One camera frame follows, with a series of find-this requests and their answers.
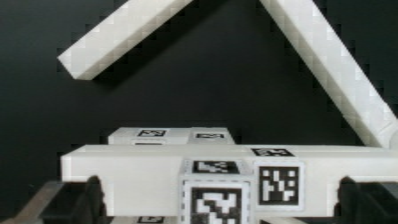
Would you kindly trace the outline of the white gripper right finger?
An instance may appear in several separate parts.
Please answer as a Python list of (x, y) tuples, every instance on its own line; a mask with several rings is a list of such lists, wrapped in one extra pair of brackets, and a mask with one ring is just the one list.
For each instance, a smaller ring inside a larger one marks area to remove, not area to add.
[(336, 224), (398, 224), (398, 182), (340, 182)]

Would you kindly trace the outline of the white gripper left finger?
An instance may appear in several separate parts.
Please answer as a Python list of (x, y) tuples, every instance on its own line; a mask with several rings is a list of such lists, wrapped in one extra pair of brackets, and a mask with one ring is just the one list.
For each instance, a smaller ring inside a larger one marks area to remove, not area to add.
[(102, 181), (50, 181), (40, 189), (11, 224), (107, 224)]

